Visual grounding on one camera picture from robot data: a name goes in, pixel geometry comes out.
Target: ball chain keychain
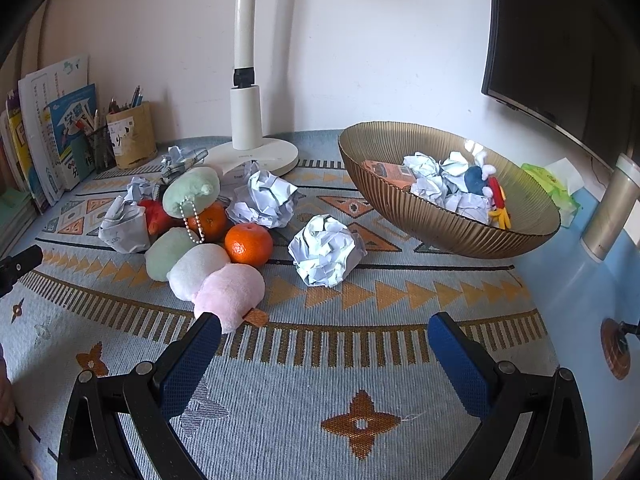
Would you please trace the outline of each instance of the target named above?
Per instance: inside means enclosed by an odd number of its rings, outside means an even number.
[[[193,209],[193,216],[196,219],[196,224],[198,225],[198,234],[200,235],[200,240],[194,240],[193,235],[191,234],[191,230],[189,229],[189,222],[187,221],[187,217],[184,214],[184,210],[182,209],[182,205],[185,203],[191,204],[191,208]],[[202,225],[200,224],[200,216],[196,212],[196,205],[193,203],[193,200],[190,200],[188,196],[184,197],[184,200],[180,202],[180,214],[182,215],[182,220],[184,221],[184,226],[187,228],[187,234],[191,241],[195,244],[203,244],[204,243],[204,232],[202,231]]]

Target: orange fruit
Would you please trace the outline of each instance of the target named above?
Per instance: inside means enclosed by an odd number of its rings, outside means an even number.
[[[225,249],[233,263],[260,267],[273,253],[273,239],[261,225],[238,224],[226,234]]]
[[[207,243],[217,242],[222,238],[226,230],[226,212],[220,202],[214,202],[207,207],[200,217],[200,225],[204,234],[204,241]],[[187,218],[189,229],[198,234],[198,223],[195,217]]]

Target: black screen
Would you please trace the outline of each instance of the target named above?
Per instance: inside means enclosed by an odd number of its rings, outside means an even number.
[[[640,52],[607,0],[493,0],[482,92],[638,163]]]

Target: green plastic package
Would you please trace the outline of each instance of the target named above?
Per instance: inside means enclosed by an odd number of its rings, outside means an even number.
[[[560,211],[560,224],[562,227],[569,227],[574,220],[576,212],[580,209],[580,204],[567,192],[562,183],[545,168],[532,164],[523,164],[521,168],[529,173],[551,197],[551,200],[554,201]]]

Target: blue gripper pad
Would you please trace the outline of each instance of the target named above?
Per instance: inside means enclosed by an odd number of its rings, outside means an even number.
[[[213,314],[202,314],[184,337],[171,343],[156,361],[160,369],[165,355],[169,362],[176,359],[158,384],[159,407],[164,420],[181,415],[187,407],[218,349],[221,335],[220,320]]]
[[[447,323],[444,316],[449,318],[451,323]],[[466,343],[471,341],[449,315],[443,312],[431,317],[427,325],[427,336],[431,349],[444,368],[466,412],[484,420],[492,408],[492,386],[464,348]]]

